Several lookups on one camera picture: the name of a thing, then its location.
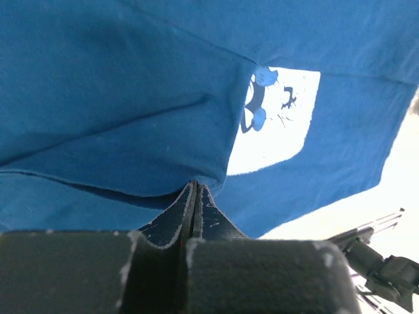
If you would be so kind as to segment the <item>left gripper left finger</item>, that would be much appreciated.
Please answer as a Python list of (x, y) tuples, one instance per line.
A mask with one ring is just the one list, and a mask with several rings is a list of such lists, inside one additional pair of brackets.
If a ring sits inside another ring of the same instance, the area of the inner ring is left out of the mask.
[(1, 234), (2, 313), (180, 313), (196, 183), (132, 231)]

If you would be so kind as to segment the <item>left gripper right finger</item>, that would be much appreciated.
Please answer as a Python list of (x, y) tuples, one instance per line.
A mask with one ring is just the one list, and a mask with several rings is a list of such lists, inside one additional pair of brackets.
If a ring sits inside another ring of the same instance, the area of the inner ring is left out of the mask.
[(186, 244), (185, 313), (359, 313), (343, 254), (329, 241), (250, 239), (197, 191)]

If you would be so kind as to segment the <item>dark blue t-shirt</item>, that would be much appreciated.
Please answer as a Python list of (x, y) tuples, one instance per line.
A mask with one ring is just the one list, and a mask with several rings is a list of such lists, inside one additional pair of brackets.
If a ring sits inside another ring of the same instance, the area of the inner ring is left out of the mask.
[(1, 230), (195, 180), (260, 237), (376, 186), (417, 86), (417, 1), (2, 1)]

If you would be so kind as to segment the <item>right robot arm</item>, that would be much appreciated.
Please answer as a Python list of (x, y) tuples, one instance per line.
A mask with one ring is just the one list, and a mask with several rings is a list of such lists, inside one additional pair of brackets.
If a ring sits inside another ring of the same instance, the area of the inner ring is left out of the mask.
[(328, 239), (346, 257), (360, 304), (373, 313), (394, 313), (390, 303), (406, 313), (414, 312), (418, 263), (402, 256), (384, 257), (371, 247), (378, 235), (395, 229), (404, 213), (400, 208)]

